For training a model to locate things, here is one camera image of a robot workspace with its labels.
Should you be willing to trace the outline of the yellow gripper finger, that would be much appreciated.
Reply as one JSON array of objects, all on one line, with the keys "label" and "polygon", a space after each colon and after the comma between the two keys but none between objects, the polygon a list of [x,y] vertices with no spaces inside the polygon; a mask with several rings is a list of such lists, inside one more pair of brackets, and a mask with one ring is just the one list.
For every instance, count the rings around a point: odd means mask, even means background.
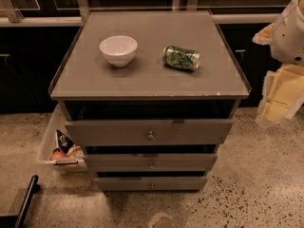
[{"label": "yellow gripper finger", "polygon": [[265,28],[263,28],[261,31],[255,34],[252,41],[258,45],[266,46],[270,45],[272,43],[272,32],[274,23],[269,24]]}]

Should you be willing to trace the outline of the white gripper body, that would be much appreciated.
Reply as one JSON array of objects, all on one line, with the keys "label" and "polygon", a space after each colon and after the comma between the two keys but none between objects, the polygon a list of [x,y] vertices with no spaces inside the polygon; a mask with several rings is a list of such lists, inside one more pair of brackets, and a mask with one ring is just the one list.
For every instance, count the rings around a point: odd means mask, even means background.
[{"label": "white gripper body", "polygon": [[268,71],[263,83],[262,100],[257,109],[258,124],[279,124],[290,120],[304,103],[304,67],[283,64]]}]

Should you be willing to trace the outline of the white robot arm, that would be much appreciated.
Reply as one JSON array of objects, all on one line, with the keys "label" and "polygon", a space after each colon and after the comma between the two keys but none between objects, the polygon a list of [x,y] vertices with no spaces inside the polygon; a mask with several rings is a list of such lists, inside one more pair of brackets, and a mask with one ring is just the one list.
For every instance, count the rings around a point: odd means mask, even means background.
[{"label": "white robot arm", "polygon": [[256,122],[262,127],[290,120],[303,104],[304,95],[304,0],[292,0],[274,23],[253,37],[269,45],[281,67],[266,73]]}]

